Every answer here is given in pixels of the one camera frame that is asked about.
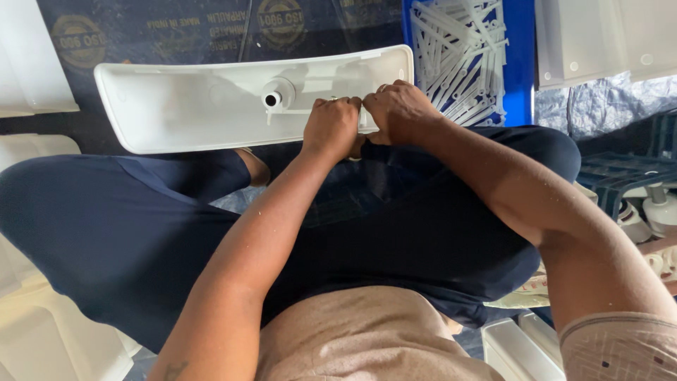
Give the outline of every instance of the leg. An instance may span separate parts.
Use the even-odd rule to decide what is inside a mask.
[[[540,161],[568,181],[577,175],[580,154],[556,130],[501,127],[478,133]],[[445,170],[380,212],[302,231],[290,265],[315,284],[298,294],[356,285],[406,287],[447,316],[478,327],[486,319],[482,301],[518,288],[539,261],[536,248]]]
[[[90,319],[158,352],[238,217],[206,202],[250,182],[233,151],[201,155],[21,162],[0,174],[0,232]]]

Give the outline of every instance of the iso 9001 logo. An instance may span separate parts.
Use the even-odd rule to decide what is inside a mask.
[[[263,0],[257,19],[261,33],[276,50],[292,50],[305,36],[303,10],[295,0]]]
[[[84,16],[59,17],[51,30],[51,38],[61,59],[76,72],[93,68],[106,56],[106,36]]]

